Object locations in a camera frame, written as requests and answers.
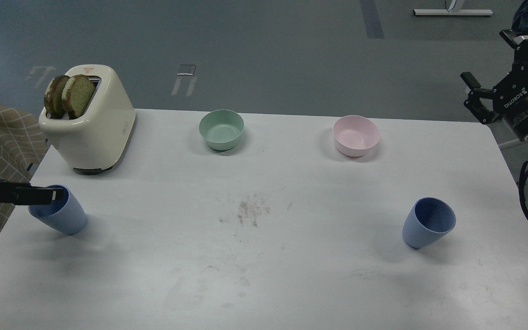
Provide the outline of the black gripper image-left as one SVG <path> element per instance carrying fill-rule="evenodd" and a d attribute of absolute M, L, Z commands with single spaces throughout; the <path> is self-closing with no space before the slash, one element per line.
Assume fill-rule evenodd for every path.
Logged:
<path fill-rule="evenodd" d="M 63 200 L 64 188 L 34 187 L 23 182 L 0 182 L 0 203 L 14 205 L 50 205 Z"/>

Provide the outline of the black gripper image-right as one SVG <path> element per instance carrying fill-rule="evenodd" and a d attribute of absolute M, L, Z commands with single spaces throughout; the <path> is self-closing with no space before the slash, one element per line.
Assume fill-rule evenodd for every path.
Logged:
<path fill-rule="evenodd" d="M 494 88 L 482 88 L 471 72 L 460 74 L 466 84 L 464 107 L 482 125 L 503 120 L 515 136 L 528 137 L 528 73 L 509 73 Z"/>

